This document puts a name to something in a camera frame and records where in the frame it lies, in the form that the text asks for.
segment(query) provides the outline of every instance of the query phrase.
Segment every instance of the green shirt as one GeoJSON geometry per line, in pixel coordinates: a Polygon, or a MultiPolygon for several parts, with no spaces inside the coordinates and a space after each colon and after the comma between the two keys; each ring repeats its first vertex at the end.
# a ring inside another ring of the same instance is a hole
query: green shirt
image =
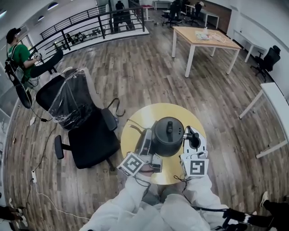
{"type": "MultiPolygon", "coordinates": [[[[8,56],[11,57],[12,55],[12,49],[14,46],[10,47],[8,51],[8,56]]],[[[22,83],[27,82],[30,78],[30,71],[32,68],[34,68],[35,65],[32,65],[31,67],[24,68],[23,63],[27,60],[29,60],[30,52],[28,48],[25,45],[17,45],[13,54],[13,57],[11,57],[22,69],[24,72],[24,76],[22,78],[22,83]]]]}

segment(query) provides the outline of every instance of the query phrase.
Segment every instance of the kettle lid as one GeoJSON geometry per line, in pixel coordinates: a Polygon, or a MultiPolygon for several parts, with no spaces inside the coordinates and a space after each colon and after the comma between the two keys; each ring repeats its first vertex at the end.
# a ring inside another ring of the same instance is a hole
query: kettle lid
{"type": "Polygon", "coordinates": [[[157,122],[155,135],[164,144],[178,143],[183,138],[184,127],[178,119],[164,117],[157,122]]]}

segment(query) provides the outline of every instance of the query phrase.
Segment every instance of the black kettle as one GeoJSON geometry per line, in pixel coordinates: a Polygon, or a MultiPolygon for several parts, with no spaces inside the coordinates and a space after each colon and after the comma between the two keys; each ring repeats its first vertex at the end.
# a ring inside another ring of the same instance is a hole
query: black kettle
{"type": "Polygon", "coordinates": [[[165,117],[156,121],[152,127],[152,150],[162,156],[171,157],[182,146],[184,126],[173,117],[165,117]]]}

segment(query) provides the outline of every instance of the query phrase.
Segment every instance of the yellow tabletop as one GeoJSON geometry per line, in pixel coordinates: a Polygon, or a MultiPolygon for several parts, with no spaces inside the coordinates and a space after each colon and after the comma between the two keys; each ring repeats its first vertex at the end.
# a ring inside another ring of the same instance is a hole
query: yellow tabletop
{"type": "MultiPolygon", "coordinates": [[[[130,118],[144,128],[151,128],[156,120],[164,117],[177,118],[186,128],[192,126],[197,129],[205,138],[205,131],[200,121],[187,109],[170,103],[156,103],[146,106],[138,110],[130,118]]],[[[123,157],[126,157],[128,152],[134,152],[140,134],[137,130],[130,128],[129,125],[135,125],[130,120],[127,121],[123,132],[121,134],[121,152],[123,157]]],[[[183,146],[177,154],[172,157],[161,157],[163,159],[163,170],[161,173],[154,173],[152,175],[152,183],[158,185],[170,185],[179,182],[174,179],[174,175],[183,176],[182,167],[180,165],[179,155],[183,153],[183,146]]]]}
{"type": "Polygon", "coordinates": [[[196,46],[218,46],[222,48],[231,48],[231,49],[241,49],[241,47],[230,40],[227,36],[222,34],[220,31],[208,30],[209,33],[216,34],[224,39],[226,42],[219,42],[218,40],[212,38],[210,40],[198,40],[196,36],[196,31],[203,31],[202,28],[196,27],[173,27],[174,31],[182,36],[188,43],[194,44],[196,46]]]}

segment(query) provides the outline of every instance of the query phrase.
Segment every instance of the white protective suit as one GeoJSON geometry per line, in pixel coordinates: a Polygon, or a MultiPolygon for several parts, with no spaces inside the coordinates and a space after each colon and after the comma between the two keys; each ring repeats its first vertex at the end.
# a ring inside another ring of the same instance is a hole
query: white protective suit
{"type": "MultiPolygon", "coordinates": [[[[140,173],[136,177],[150,182],[150,177],[140,173]]],[[[186,189],[195,193],[191,202],[204,208],[228,208],[221,205],[211,186],[208,176],[189,181],[186,189]]],[[[170,194],[164,204],[151,206],[141,201],[145,190],[135,178],[129,177],[119,195],[100,206],[80,231],[209,231],[224,222],[223,213],[197,212],[179,194],[170,194]]]]}

